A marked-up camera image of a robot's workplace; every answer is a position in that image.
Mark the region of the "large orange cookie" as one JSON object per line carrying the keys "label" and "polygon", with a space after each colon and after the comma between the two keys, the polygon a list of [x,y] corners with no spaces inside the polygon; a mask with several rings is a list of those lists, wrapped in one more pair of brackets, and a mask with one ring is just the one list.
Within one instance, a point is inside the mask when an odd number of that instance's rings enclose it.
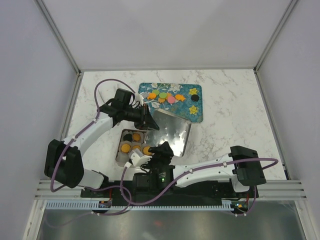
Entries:
{"label": "large orange cookie", "polygon": [[122,153],[127,154],[127,153],[130,152],[131,146],[130,146],[128,143],[125,143],[125,144],[123,144],[123,145],[121,146],[120,150],[121,150]]}

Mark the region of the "plain round orange cookie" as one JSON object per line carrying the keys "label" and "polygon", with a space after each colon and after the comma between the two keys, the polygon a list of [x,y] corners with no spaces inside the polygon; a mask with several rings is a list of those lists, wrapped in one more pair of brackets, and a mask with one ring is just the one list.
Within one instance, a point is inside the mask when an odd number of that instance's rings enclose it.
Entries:
{"label": "plain round orange cookie", "polygon": [[141,146],[140,145],[134,145],[133,147],[132,147],[132,150],[141,150]]}

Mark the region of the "round dotted orange cookie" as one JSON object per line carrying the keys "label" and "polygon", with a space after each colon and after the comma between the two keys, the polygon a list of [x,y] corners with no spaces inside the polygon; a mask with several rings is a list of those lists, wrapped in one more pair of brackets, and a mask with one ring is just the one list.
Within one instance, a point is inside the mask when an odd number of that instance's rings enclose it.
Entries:
{"label": "round dotted orange cookie", "polygon": [[147,155],[147,156],[150,156],[152,153],[150,152],[150,146],[145,146],[143,149],[142,149],[142,152],[144,155]]}

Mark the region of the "orange cookie small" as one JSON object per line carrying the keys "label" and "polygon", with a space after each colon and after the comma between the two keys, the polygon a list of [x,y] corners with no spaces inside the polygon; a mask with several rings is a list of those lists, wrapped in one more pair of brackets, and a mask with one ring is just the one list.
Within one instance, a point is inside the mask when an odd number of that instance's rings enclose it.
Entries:
{"label": "orange cookie small", "polygon": [[138,133],[134,133],[132,135],[132,138],[133,138],[134,141],[137,141],[137,142],[141,140],[141,136]]}

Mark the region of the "square metal tin lid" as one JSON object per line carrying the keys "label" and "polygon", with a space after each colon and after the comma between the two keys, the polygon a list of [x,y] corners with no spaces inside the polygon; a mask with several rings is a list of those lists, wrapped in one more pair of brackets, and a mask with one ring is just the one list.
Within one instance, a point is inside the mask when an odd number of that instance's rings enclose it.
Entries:
{"label": "square metal tin lid", "polygon": [[163,109],[157,109],[152,115],[159,130],[148,130],[145,143],[157,147],[168,142],[174,156],[183,157],[185,154],[192,122]]}

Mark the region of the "square cookie tin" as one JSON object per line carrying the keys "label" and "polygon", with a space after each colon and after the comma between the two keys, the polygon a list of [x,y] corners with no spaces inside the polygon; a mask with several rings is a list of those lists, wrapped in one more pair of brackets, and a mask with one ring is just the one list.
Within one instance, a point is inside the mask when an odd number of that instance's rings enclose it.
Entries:
{"label": "square cookie tin", "polygon": [[151,157],[153,153],[149,152],[150,146],[146,144],[147,131],[124,129],[120,135],[120,141],[116,152],[115,162],[123,167],[129,162],[131,152],[138,149],[143,156]]}

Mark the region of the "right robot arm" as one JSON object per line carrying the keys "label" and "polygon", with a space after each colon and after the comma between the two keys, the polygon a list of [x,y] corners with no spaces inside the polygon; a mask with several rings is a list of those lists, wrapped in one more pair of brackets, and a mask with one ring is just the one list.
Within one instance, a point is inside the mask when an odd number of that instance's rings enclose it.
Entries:
{"label": "right robot arm", "polygon": [[217,182],[229,184],[224,196],[238,198],[266,183],[258,153],[250,148],[233,146],[213,160],[186,165],[171,164],[174,153],[167,141],[148,151],[151,158],[142,165],[148,172],[136,173],[132,180],[135,200],[212,198]]}

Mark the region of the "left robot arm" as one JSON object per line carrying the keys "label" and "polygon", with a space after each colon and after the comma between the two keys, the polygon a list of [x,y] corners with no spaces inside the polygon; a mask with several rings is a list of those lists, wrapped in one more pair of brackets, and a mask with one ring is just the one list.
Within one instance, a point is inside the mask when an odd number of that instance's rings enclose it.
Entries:
{"label": "left robot arm", "polygon": [[79,133],[63,140],[52,140],[47,148],[44,174],[64,187],[89,187],[98,197],[105,197],[110,186],[102,173],[84,168],[84,153],[102,134],[121,121],[133,122],[138,130],[160,129],[146,104],[138,107],[130,104],[133,96],[131,91],[117,89],[114,98],[101,105],[96,117]]}

